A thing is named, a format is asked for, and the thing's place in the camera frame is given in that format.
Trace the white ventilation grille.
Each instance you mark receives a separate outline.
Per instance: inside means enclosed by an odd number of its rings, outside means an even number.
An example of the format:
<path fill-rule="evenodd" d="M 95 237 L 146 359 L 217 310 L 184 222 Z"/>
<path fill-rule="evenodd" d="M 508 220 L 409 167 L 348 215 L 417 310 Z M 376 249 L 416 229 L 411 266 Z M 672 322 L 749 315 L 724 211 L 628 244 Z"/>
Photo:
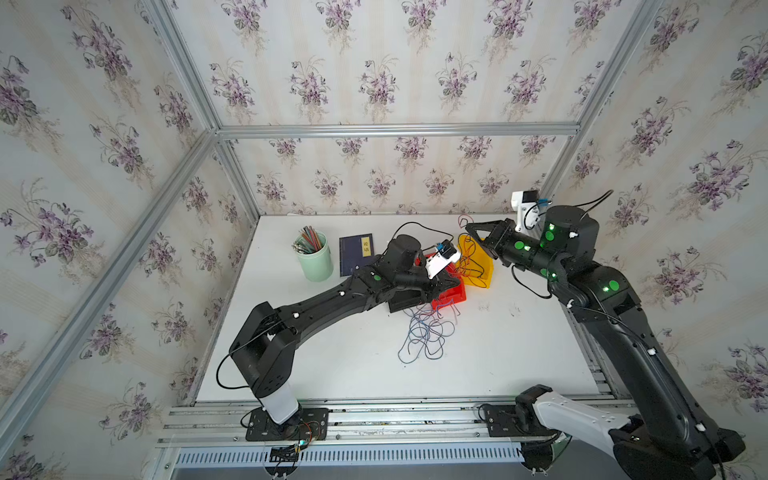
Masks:
<path fill-rule="evenodd" d="M 175 469 L 521 463 L 518 442 L 313 445 L 288 461 L 271 446 L 183 448 Z"/>

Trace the aluminium rail frame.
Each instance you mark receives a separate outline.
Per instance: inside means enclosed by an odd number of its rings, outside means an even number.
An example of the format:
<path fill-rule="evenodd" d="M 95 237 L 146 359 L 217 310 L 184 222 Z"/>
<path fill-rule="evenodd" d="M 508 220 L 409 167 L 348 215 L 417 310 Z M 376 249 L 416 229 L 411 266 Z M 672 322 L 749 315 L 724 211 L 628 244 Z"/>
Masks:
<path fill-rule="evenodd" d="M 482 404 L 511 405 L 512 397 L 417 398 L 391 400 L 303 400 L 307 408 L 329 410 L 325 443 L 426 443 L 459 440 L 485 442 Z M 199 402 L 171 407 L 154 434 L 160 445 L 226 446 L 245 442 L 246 414 L 254 402 Z"/>

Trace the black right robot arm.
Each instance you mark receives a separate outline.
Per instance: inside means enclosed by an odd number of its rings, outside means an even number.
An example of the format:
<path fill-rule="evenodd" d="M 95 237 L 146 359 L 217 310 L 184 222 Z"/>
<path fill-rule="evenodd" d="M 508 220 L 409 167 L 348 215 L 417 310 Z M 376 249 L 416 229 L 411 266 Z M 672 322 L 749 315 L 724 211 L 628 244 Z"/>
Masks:
<path fill-rule="evenodd" d="M 512 272 L 545 279 L 549 296 L 600 345 L 634 401 L 634 415 L 576 404 L 545 385 L 520 393 L 512 422 L 523 434 L 551 430 L 614 459 L 631 479 L 713 479 L 745 450 L 695 399 L 647 320 L 641 299 L 618 269 L 594 258 L 599 223 L 580 206 L 545 214 L 539 238 L 511 219 L 469 223 L 466 232 Z"/>

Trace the dark blue book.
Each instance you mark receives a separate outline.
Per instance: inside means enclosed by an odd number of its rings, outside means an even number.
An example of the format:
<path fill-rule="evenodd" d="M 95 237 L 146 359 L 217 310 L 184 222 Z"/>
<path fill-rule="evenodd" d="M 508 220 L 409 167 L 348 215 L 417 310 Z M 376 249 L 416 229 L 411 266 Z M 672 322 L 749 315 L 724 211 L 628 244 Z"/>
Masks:
<path fill-rule="evenodd" d="M 351 276 L 356 269 L 369 265 L 375 259 L 371 233 L 341 237 L 338 246 L 341 277 Z"/>

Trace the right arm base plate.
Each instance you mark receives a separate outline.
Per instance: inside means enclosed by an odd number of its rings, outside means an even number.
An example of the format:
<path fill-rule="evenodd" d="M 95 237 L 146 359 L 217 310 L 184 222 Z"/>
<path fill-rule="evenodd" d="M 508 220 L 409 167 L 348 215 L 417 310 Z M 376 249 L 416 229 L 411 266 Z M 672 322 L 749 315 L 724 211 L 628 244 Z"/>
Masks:
<path fill-rule="evenodd" d="M 518 410 L 514 404 L 494 405 L 484 403 L 478 407 L 479 419 L 486 425 L 490 437 L 544 440 L 557 438 L 560 431 L 544 427 L 532 411 Z"/>

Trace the coloured pencils bundle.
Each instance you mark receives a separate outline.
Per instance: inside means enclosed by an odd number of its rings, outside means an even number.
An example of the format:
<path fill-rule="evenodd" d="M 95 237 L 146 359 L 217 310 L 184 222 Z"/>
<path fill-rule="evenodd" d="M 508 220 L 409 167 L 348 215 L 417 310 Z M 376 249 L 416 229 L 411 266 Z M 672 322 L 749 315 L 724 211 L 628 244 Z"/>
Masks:
<path fill-rule="evenodd" d="M 301 255 L 318 253 L 325 246 L 325 241 L 312 226 L 304 226 L 299 230 L 298 237 L 293 241 L 292 248 Z"/>

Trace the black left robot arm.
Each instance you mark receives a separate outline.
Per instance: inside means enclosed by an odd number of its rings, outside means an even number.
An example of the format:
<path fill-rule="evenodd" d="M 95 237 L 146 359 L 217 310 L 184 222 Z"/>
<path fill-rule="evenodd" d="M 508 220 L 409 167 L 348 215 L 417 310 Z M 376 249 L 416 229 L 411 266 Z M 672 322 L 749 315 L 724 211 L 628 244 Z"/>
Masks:
<path fill-rule="evenodd" d="M 274 424 L 295 424 L 300 404 L 288 380 L 302 343 L 342 319 L 381 304 L 397 313 L 438 300 L 459 285 L 460 280 L 446 269 L 460 258 L 459 248 L 449 239 L 427 256 L 416 238 L 400 234 L 372 263 L 355 268 L 333 288 L 278 308 L 268 302 L 255 306 L 226 357 Z"/>

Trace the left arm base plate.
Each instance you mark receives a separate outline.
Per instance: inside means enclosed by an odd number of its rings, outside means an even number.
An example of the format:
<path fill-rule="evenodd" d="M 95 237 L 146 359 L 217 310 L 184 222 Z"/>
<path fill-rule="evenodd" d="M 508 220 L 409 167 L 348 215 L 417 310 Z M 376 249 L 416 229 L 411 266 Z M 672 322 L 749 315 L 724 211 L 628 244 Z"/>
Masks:
<path fill-rule="evenodd" d="M 278 424 L 264 409 L 255 409 L 249 413 L 243 423 L 246 428 L 245 439 L 249 442 L 293 441 L 309 443 L 325 440 L 329 426 L 330 410 L 327 408 L 303 408 L 286 422 Z"/>

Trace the green pen cup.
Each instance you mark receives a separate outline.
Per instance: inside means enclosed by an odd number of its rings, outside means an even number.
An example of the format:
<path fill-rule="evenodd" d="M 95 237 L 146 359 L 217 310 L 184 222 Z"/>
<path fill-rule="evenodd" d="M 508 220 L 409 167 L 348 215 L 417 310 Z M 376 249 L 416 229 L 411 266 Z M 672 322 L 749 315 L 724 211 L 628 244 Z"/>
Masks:
<path fill-rule="evenodd" d="M 322 232 L 318 233 L 325 241 L 325 246 L 318 253 L 301 255 L 294 251 L 305 278 L 311 282 L 325 281 L 334 271 L 327 237 Z"/>

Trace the red plastic bin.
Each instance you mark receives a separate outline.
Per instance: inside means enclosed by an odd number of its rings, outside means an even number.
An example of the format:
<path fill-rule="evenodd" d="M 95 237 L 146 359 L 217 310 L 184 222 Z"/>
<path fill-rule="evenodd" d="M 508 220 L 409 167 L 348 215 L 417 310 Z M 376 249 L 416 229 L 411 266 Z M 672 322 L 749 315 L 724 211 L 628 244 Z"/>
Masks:
<path fill-rule="evenodd" d="M 459 276 L 459 273 L 457 272 L 457 268 L 455 264 L 449 264 L 445 269 L 460 279 L 460 276 Z M 461 280 L 461 285 L 459 287 L 453 288 L 443 293 L 438 300 L 432 301 L 431 303 L 427 303 L 427 304 L 430 304 L 432 309 L 437 311 L 443 307 L 449 306 L 450 304 L 458 304 L 460 302 L 463 302 L 466 300 L 466 297 L 467 297 L 466 289 Z"/>

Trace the black plastic bin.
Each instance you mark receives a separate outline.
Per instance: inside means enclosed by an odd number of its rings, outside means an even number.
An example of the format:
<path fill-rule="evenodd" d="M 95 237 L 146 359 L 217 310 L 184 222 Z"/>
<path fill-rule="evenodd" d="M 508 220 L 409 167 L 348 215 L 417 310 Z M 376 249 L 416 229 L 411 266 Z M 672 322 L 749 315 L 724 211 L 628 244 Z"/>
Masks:
<path fill-rule="evenodd" d="M 431 303 L 432 296 L 419 290 L 403 290 L 396 292 L 387 302 L 390 313 L 397 313 L 406 309 Z"/>

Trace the yellow plastic bin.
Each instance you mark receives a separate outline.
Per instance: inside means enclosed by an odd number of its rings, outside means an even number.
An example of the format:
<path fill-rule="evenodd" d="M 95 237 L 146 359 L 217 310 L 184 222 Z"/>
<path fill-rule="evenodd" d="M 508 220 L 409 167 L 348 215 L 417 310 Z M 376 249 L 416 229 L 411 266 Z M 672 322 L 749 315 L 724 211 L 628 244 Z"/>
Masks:
<path fill-rule="evenodd" d="M 493 277 L 493 259 L 467 234 L 460 234 L 458 247 L 461 258 L 457 272 L 467 287 L 488 289 Z"/>

